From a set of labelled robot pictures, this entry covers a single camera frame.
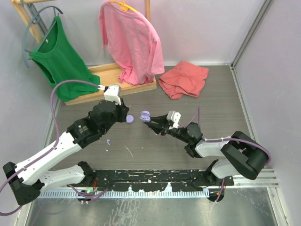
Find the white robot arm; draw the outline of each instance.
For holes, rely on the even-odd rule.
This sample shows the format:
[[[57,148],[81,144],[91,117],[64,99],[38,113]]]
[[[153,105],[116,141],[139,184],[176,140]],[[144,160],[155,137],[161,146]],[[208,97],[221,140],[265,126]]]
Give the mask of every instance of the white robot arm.
[[[215,160],[206,170],[210,182],[240,174],[255,180],[268,163],[269,155],[266,149],[243,132],[236,131],[229,137],[208,140],[203,138],[197,123],[192,122],[187,127],[180,127],[180,117],[179,112],[170,111],[167,115],[150,117],[150,121],[144,123],[157,134],[169,134],[187,143],[185,150],[193,158],[222,158]]]
[[[3,166],[7,178],[20,169],[25,169],[9,183],[19,205],[33,201],[40,193],[48,189],[77,183],[88,186],[95,179],[95,173],[83,161],[68,169],[55,171],[49,171],[49,169],[67,156],[98,140],[114,123],[126,121],[129,108],[119,97],[121,87],[118,85],[101,87],[105,91],[105,100],[94,106],[87,117],[75,121],[68,127],[59,137],[58,145],[47,156],[25,168],[28,163],[45,154],[55,142],[25,161],[17,164],[8,162]]]

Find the pink t-shirt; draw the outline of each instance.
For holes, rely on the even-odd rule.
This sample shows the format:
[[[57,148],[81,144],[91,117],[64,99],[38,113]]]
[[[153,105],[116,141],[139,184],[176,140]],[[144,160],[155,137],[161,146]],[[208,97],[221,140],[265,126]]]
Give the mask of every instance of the pink t-shirt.
[[[98,17],[103,48],[124,70],[121,83],[150,83],[164,72],[160,38],[151,23],[139,12],[123,11],[116,3],[103,3]]]

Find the floor debris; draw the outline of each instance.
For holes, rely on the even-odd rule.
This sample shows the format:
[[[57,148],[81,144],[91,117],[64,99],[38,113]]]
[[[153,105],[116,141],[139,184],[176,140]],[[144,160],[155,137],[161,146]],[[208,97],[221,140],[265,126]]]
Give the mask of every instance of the floor debris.
[[[126,147],[126,149],[130,152],[132,158],[133,158],[133,154],[131,153],[130,149],[127,148],[127,146],[124,145],[124,147]]]

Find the wooden rack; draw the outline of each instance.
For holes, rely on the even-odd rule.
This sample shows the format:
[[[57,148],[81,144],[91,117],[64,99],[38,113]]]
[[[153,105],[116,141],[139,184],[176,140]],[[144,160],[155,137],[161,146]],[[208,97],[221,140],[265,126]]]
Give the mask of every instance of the wooden rack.
[[[31,16],[27,10],[21,5],[21,0],[10,0],[15,10],[19,14],[20,18],[27,26],[31,20]],[[52,0],[23,0],[23,4],[31,4],[37,2],[45,2]],[[144,0],[145,4],[145,17],[150,21],[151,20],[151,0]],[[37,25],[32,24],[29,29],[30,33],[34,37],[37,43],[40,43],[43,39],[43,35]],[[120,85],[122,88],[121,95],[133,94],[138,92],[144,92],[157,88],[157,82],[154,78],[153,82],[143,85],[132,86],[128,83],[120,83],[119,75],[122,73],[122,69],[117,63],[99,65],[89,67],[89,70],[92,74],[95,74],[100,77],[101,84],[108,86],[110,84]],[[103,91],[99,91],[93,94],[83,95],[71,101],[65,102],[66,105],[75,105],[89,101],[101,100],[104,99]]]

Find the green shirt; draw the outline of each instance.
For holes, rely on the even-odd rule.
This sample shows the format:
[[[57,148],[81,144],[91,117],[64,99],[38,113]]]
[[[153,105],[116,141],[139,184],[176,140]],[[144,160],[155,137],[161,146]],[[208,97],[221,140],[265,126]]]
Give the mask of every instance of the green shirt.
[[[55,21],[56,24],[40,49],[35,49],[29,56],[43,71],[51,88],[69,79],[89,81],[99,85],[100,78],[91,74],[84,61],[68,42],[60,17],[56,16],[52,23]],[[69,101],[97,91],[96,87],[88,84],[69,82],[61,85],[56,94],[62,101]]]

